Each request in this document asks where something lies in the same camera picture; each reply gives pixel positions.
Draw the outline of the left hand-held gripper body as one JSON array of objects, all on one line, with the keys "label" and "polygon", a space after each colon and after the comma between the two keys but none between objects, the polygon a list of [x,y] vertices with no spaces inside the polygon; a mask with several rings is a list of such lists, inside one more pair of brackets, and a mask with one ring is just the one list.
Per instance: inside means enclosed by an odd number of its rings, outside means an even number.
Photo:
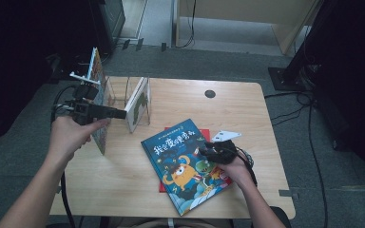
[{"label": "left hand-held gripper body", "polygon": [[81,81],[79,85],[70,85],[73,88],[72,99],[59,103],[61,95],[67,90],[62,89],[55,97],[52,105],[52,119],[55,119],[58,111],[68,111],[72,119],[79,125],[91,124],[94,120],[104,119],[105,108],[101,105],[93,103],[93,100],[99,93],[97,86],[99,81],[88,79],[76,75],[74,72],[70,73],[72,78]]}]

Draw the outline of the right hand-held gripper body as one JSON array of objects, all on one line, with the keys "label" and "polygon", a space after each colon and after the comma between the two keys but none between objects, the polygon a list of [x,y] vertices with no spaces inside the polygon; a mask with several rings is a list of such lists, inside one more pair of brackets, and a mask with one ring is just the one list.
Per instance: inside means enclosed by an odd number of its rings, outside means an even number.
[{"label": "right hand-held gripper body", "polygon": [[240,137],[241,133],[221,130],[210,142],[205,144],[212,145],[214,150],[209,151],[215,153],[213,158],[207,158],[210,162],[228,164],[238,156],[238,149],[232,142],[234,138]]}]

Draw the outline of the red picture book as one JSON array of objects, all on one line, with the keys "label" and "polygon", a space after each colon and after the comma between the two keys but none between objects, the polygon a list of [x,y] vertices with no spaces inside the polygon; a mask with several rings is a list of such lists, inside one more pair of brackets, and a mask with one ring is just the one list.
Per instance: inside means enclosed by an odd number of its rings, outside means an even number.
[{"label": "red picture book", "polygon": [[[210,131],[208,129],[201,129],[201,133],[207,141],[210,140]],[[162,183],[159,184],[159,192],[160,193],[165,193],[166,192],[166,190],[165,190]]]}]

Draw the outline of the clear acrylic book rack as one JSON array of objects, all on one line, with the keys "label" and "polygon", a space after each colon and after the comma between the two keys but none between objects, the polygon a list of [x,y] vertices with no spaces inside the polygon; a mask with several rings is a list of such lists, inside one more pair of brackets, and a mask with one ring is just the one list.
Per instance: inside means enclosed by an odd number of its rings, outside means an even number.
[{"label": "clear acrylic book rack", "polygon": [[[142,77],[108,77],[109,82],[112,85],[113,95],[115,97],[115,108],[125,110],[125,105],[127,100],[131,96],[136,84]],[[150,94],[150,104],[148,107],[148,114],[144,114],[139,122],[140,124],[150,124],[150,109],[151,109],[151,94]]]}]

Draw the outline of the white caterpillar picture book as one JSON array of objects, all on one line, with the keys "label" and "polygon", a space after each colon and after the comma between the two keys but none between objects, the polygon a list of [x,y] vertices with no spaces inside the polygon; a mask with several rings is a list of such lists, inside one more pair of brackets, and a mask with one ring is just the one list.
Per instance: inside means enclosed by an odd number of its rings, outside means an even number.
[{"label": "white caterpillar picture book", "polygon": [[129,132],[133,133],[142,116],[148,114],[150,104],[150,83],[147,77],[142,77],[136,84],[131,96],[125,105],[126,123]]}]

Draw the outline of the blue monster picture book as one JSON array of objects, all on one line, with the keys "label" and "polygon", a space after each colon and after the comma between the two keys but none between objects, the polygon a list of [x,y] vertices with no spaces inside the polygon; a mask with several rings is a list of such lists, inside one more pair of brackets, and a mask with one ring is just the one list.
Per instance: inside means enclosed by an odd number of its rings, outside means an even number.
[{"label": "blue monster picture book", "polygon": [[191,119],[167,127],[141,142],[180,216],[232,183],[223,170],[200,153],[206,143]]}]

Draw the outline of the colourful monsters picture book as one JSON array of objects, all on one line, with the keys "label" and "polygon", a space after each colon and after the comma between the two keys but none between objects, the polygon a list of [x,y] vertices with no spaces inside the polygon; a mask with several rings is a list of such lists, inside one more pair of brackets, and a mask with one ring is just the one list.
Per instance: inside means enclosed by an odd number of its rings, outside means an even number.
[{"label": "colourful monsters picture book", "polygon": [[[93,86],[98,89],[98,94],[93,100],[93,103],[95,105],[114,106],[115,97],[113,95],[112,85],[104,73],[100,53],[96,47],[92,49],[87,77],[93,81]],[[93,133],[93,139],[102,154],[106,152],[106,137],[107,126]]]}]

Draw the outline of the person's right hand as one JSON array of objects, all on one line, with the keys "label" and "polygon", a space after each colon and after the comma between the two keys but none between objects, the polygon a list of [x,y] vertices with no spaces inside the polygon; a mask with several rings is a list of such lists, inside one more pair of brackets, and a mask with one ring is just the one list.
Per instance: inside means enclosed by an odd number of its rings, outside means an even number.
[{"label": "person's right hand", "polygon": [[227,173],[227,176],[234,181],[242,191],[250,189],[253,182],[242,159],[236,157],[228,164],[219,163],[218,167],[224,170]]}]

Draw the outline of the person's left hand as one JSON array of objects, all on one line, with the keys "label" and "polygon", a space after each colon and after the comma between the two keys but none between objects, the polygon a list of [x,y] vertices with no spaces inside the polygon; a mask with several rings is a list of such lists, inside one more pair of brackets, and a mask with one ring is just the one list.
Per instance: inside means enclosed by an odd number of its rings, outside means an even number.
[{"label": "person's left hand", "polygon": [[58,117],[51,126],[48,161],[67,165],[75,151],[90,141],[91,134],[108,124],[109,119],[79,125],[70,116]]}]

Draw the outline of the black equipment case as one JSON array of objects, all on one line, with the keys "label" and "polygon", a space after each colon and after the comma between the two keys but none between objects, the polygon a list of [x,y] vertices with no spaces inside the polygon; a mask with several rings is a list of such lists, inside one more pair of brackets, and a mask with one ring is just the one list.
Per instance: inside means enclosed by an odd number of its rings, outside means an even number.
[{"label": "black equipment case", "polygon": [[125,23],[122,0],[88,0],[92,15],[96,47],[111,55]]}]

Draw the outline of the black chair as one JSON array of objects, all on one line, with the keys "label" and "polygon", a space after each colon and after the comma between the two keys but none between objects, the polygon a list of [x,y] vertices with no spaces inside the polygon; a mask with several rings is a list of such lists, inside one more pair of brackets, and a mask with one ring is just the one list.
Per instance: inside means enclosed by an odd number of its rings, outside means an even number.
[{"label": "black chair", "polygon": [[291,225],[290,220],[288,219],[288,216],[281,208],[276,207],[276,206],[271,206],[271,209],[286,228],[292,228],[292,225]]}]

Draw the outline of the black stand base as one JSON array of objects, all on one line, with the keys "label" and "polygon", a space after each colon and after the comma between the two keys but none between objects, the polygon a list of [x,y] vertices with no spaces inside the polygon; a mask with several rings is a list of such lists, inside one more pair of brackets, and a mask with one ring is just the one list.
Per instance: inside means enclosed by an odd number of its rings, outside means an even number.
[{"label": "black stand base", "polygon": [[301,91],[304,89],[304,85],[300,81],[298,75],[291,72],[289,69],[269,67],[268,73],[275,90]]}]

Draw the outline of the light wooden cabinet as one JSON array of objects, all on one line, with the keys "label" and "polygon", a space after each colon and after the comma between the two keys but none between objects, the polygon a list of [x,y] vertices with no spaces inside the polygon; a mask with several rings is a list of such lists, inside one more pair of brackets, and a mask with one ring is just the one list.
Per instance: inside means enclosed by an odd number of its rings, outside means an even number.
[{"label": "light wooden cabinet", "polygon": [[266,23],[278,41],[282,54],[289,52],[301,30],[311,25],[323,0],[171,0],[171,34],[176,46],[180,18],[194,16]]}]

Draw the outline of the dark curtain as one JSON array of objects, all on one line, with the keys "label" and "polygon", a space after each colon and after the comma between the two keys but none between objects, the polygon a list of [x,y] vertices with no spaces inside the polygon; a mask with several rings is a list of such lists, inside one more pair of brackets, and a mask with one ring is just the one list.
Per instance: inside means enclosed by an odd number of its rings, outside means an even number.
[{"label": "dark curtain", "polygon": [[365,161],[365,0],[324,0],[307,48],[319,65],[317,89],[338,114],[335,147]]}]

